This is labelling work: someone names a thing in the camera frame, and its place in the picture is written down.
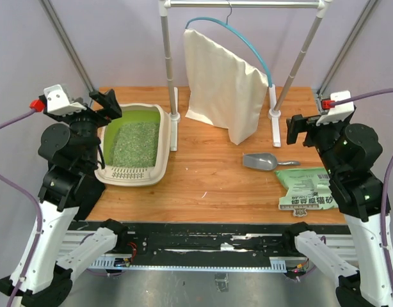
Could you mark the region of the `grey metal scoop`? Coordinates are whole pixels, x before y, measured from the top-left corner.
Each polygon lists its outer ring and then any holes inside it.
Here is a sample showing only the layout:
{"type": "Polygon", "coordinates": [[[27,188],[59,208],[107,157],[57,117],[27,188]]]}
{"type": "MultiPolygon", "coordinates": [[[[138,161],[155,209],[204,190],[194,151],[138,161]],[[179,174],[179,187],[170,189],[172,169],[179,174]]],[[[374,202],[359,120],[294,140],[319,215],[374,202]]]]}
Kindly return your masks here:
{"type": "Polygon", "coordinates": [[[278,166],[300,166],[298,161],[279,161],[272,153],[243,154],[243,166],[261,171],[273,171],[278,166]]]}

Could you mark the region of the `green cat litter bag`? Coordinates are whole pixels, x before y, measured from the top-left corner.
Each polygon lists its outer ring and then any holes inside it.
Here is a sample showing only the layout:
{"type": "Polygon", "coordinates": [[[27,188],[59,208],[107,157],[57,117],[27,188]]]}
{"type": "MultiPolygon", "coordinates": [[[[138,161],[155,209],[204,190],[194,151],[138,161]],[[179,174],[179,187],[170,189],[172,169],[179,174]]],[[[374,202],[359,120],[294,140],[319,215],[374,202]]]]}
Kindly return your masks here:
{"type": "Polygon", "coordinates": [[[291,211],[294,217],[305,217],[309,210],[337,209],[324,168],[292,168],[275,171],[286,190],[278,208],[291,211]]]}

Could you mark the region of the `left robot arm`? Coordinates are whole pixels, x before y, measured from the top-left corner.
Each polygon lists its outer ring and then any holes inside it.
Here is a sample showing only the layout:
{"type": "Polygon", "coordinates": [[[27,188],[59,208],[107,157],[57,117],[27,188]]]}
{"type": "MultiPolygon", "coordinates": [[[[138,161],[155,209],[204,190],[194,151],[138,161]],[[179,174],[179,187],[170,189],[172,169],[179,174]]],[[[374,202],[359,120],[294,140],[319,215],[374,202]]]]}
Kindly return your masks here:
{"type": "Polygon", "coordinates": [[[122,116],[113,90],[95,90],[89,96],[100,109],[91,109],[81,98],[71,99],[59,84],[30,103],[30,114],[42,112],[54,124],[40,139],[38,154],[49,170],[38,195],[30,197],[36,209],[31,235],[16,269],[0,279],[0,292],[8,296],[9,305],[59,306],[98,257],[133,247],[127,227],[108,219],[73,251],[58,254],[71,222],[86,219],[105,190],[95,176],[105,167],[97,131],[122,116]]]}

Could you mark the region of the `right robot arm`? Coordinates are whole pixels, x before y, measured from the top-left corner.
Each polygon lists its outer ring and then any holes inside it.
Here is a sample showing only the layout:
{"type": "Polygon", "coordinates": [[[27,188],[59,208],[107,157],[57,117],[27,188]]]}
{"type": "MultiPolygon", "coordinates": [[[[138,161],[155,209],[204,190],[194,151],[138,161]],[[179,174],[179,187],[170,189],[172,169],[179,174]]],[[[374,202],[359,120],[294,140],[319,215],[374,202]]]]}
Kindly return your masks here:
{"type": "Polygon", "coordinates": [[[304,146],[316,148],[329,176],[332,197],[353,238],[358,267],[339,257],[304,222],[288,226],[282,249],[306,256],[335,283],[341,306],[393,306],[393,250],[387,186],[371,168],[383,148],[373,128],[351,123],[318,125],[318,116],[294,115],[287,120],[287,144],[306,134],[304,146]]]}

